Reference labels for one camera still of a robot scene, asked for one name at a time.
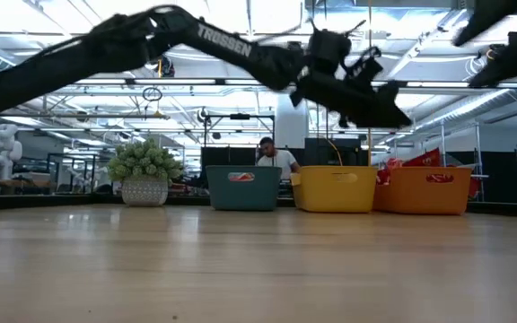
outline plastic basket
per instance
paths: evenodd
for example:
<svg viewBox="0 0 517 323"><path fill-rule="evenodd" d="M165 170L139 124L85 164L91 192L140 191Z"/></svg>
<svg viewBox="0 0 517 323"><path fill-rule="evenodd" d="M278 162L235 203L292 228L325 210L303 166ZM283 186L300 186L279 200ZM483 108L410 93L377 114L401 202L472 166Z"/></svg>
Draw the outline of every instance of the plastic basket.
<svg viewBox="0 0 517 323"><path fill-rule="evenodd" d="M306 166L292 174L296 207L308 212L368 213L372 210L376 169Z"/></svg>
<svg viewBox="0 0 517 323"><path fill-rule="evenodd" d="M402 214L463 214L468 203L470 168L401 167L389 185L376 186L374 209Z"/></svg>
<svg viewBox="0 0 517 323"><path fill-rule="evenodd" d="M207 166L211 206L216 210L273 211L281 168Z"/></svg>

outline table surface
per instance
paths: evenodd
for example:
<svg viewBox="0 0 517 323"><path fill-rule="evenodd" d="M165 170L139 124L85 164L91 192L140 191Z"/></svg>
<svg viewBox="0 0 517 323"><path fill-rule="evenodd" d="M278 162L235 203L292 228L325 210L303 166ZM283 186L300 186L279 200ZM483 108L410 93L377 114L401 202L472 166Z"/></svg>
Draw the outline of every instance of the table surface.
<svg viewBox="0 0 517 323"><path fill-rule="evenodd" d="M0 322L517 322L517 218L0 211Z"/></svg>

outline potted plant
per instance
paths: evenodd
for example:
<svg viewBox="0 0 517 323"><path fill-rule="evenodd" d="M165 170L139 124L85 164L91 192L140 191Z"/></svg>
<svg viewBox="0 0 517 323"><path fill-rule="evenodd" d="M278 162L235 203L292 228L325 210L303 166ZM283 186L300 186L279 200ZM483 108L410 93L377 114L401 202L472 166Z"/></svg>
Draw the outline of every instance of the potted plant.
<svg viewBox="0 0 517 323"><path fill-rule="evenodd" d="M117 147L117 157L107 166L109 177L122 184L123 201L132 206L160 206L167 200L171 179L181 165L152 138Z"/></svg>

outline white shirt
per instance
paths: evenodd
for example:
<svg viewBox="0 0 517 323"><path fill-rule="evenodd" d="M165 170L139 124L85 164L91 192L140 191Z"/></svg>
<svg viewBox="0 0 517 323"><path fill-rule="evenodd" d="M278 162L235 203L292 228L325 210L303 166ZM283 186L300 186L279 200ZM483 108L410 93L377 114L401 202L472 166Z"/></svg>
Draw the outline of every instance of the white shirt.
<svg viewBox="0 0 517 323"><path fill-rule="evenodd" d="M280 178L281 179L290 179L291 178L291 165L296 162L296 159L291 154L291 152L286 150L276 150L276 155L273 160L272 157L262 156L258 162L257 166L274 166L280 167L283 169Z"/></svg>

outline person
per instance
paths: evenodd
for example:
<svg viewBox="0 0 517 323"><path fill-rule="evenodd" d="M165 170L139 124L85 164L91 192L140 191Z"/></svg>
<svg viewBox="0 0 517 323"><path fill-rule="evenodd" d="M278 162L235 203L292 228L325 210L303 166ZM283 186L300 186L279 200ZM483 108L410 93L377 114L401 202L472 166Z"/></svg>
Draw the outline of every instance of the person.
<svg viewBox="0 0 517 323"><path fill-rule="evenodd" d="M290 179L291 172L299 172L301 166L296 162L291 152L276 149L272 138L262 138L260 140L260 150L264 156L258 160L257 166L280 167L283 169L281 179Z"/></svg>

